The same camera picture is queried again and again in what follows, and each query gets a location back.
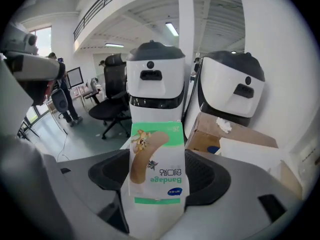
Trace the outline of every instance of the office chair backrest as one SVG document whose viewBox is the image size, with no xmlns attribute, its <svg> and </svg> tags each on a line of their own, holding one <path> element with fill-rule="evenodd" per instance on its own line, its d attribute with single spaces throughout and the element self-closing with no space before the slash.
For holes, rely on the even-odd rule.
<svg viewBox="0 0 320 240">
<path fill-rule="evenodd" d="M 121 59 L 121 53 L 108 56 L 103 69 L 105 80 L 105 95 L 113 96 L 126 90 L 126 63 Z"/>
</svg>

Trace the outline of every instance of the cartoon cat illustration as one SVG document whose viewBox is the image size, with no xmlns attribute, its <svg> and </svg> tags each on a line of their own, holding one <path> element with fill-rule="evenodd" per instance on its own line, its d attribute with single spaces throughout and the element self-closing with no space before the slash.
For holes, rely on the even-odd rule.
<svg viewBox="0 0 320 240">
<path fill-rule="evenodd" d="M 150 169 L 155 170 L 155 167 L 156 167 L 157 164 L 158 164 L 158 162 L 155 162 L 155 161 L 151 160 L 151 161 L 149 161 L 147 167 L 150 168 Z"/>
</svg>

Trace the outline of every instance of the window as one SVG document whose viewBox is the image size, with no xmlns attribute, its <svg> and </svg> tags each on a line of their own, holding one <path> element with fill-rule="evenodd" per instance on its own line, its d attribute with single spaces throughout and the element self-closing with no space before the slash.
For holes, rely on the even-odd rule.
<svg viewBox="0 0 320 240">
<path fill-rule="evenodd" d="M 51 53 L 51 27 L 36 29 L 30 32 L 37 36 L 36 47 L 38 48 L 38 54 L 42 57 L 46 57 Z"/>
</svg>

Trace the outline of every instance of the black office chair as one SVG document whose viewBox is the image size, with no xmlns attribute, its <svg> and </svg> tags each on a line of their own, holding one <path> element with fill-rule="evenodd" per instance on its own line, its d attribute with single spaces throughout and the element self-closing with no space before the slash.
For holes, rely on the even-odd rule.
<svg viewBox="0 0 320 240">
<path fill-rule="evenodd" d="M 89 115 L 95 119 L 111 121 L 110 125 L 102 134 L 106 139 L 106 133 L 115 125 L 119 124 L 129 137 L 130 134 L 121 121 L 131 119 L 124 112 L 129 110 L 129 96 L 126 91 L 127 77 L 125 74 L 126 63 L 122 61 L 121 54 L 114 54 L 105 59 L 103 69 L 105 79 L 105 95 L 107 99 L 89 110 Z"/>
</svg>

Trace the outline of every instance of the blue logo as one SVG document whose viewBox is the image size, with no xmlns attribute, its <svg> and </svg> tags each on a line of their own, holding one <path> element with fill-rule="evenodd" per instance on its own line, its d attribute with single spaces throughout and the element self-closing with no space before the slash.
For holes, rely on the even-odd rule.
<svg viewBox="0 0 320 240">
<path fill-rule="evenodd" d="M 180 196 L 181 193 L 182 193 L 181 187 L 175 187 L 175 188 L 172 188 L 168 191 L 169 196 Z"/>
<path fill-rule="evenodd" d="M 217 147 L 217 146 L 208 146 L 206 150 L 209 153 L 215 154 L 219 149 L 220 147 Z"/>
</svg>

